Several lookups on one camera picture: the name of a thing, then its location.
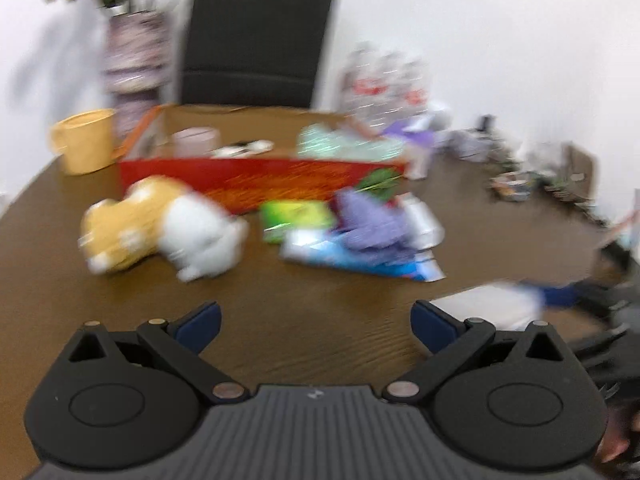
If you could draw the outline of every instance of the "mug handle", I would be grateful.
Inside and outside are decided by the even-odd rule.
[[[62,135],[62,126],[54,124],[49,134],[49,144],[51,149],[56,153],[63,153],[66,150],[66,144]]]

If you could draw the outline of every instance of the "mint green package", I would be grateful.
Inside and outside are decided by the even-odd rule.
[[[319,200],[271,200],[260,206],[263,239],[279,244],[289,229],[332,229],[336,225],[334,214],[325,202]]]

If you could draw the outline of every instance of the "stuffed dog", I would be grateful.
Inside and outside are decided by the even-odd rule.
[[[92,205],[80,230],[78,244],[94,274],[127,269],[159,251],[190,282],[235,266],[247,227],[186,184],[155,175],[130,186],[120,202]]]

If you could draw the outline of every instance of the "open box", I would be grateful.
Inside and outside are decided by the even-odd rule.
[[[306,126],[335,128],[344,117],[295,108],[162,105],[150,110],[114,152],[123,186],[153,174],[178,178],[235,214],[267,200],[328,200],[374,170],[404,171],[404,159],[343,162],[296,159],[296,140]],[[175,158],[172,135],[194,127],[219,131],[220,146],[270,140],[274,149],[249,158]]]

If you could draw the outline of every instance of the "flower vase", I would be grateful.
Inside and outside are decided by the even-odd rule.
[[[168,82],[169,56],[168,24],[162,12],[146,10],[110,19],[105,78],[116,112],[116,142],[160,104],[160,89]]]

